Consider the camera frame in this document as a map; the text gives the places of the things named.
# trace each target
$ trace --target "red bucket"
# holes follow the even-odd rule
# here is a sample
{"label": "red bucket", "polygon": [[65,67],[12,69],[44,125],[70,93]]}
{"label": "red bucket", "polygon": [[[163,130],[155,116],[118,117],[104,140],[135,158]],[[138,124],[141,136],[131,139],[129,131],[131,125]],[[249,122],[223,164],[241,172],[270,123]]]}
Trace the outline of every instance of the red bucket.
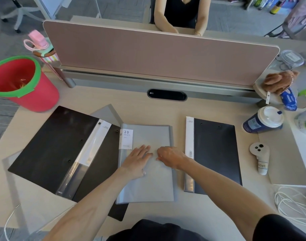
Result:
{"label": "red bucket", "polygon": [[47,111],[59,100],[57,88],[29,56],[0,61],[0,96],[35,112]]}

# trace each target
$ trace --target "white vr controller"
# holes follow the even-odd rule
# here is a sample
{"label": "white vr controller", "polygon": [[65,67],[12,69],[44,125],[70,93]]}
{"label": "white vr controller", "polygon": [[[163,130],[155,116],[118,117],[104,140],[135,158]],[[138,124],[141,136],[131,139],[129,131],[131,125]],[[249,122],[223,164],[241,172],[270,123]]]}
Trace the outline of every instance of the white vr controller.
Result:
{"label": "white vr controller", "polygon": [[270,148],[266,144],[257,142],[250,145],[250,152],[258,159],[258,171],[261,175],[266,175],[268,172]]}

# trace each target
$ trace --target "brown stuffed animal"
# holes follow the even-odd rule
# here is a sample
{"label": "brown stuffed animal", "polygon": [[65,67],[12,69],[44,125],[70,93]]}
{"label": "brown stuffed animal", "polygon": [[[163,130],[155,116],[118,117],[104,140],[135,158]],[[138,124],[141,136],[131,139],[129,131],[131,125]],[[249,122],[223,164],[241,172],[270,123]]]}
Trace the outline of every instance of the brown stuffed animal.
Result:
{"label": "brown stuffed animal", "polygon": [[280,95],[283,91],[290,87],[292,82],[297,78],[298,71],[283,71],[280,73],[270,73],[266,76],[262,83],[265,91]]}

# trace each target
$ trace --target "hand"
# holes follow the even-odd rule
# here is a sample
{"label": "hand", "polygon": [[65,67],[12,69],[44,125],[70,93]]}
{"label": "hand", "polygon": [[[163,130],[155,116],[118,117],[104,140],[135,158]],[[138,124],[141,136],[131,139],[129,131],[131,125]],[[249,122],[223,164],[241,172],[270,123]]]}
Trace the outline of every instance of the hand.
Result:
{"label": "hand", "polygon": [[143,177],[143,175],[145,175],[143,168],[149,158],[153,155],[153,153],[147,153],[150,149],[151,146],[145,147],[145,145],[142,145],[139,149],[135,148],[125,159],[119,169],[125,170],[125,173],[131,180]]}
{"label": "hand", "polygon": [[164,146],[158,149],[158,158],[157,160],[163,162],[166,166],[169,166],[173,169],[182,170],[183,164],[186,164],[190,161],[182,151],[176,147]]}

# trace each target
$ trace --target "woman in black shirt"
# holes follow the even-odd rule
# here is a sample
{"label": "woman in black shirt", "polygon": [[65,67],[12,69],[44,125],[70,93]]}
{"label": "woman in black shirt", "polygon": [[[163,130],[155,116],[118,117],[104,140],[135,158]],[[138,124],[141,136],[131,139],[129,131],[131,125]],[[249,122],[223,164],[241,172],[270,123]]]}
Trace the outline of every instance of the woman in black shirt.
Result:
{"label": "woman in black shirt", "polygon": [[207,28],[211,0],[156,0],[155,25],[164,32],[178,33],[175,27],[194,28],[202,36]]}
{"label": "woman in black shirt", "polygon": [[[136,178],[143,177],[152,153],[150,146],[135,148],[121,167],[71,208],[53,227],[44,241],[94,240],[115,199]],[[209,198],[226,213],[247,241],[306,241],[306,234],[246,188],[210,170],[175,147],[158,149],[158,159],[166,166],[189,174]],[[140,220],[108,238],[108,241],[205,241],[201,235],[166,223]]]}

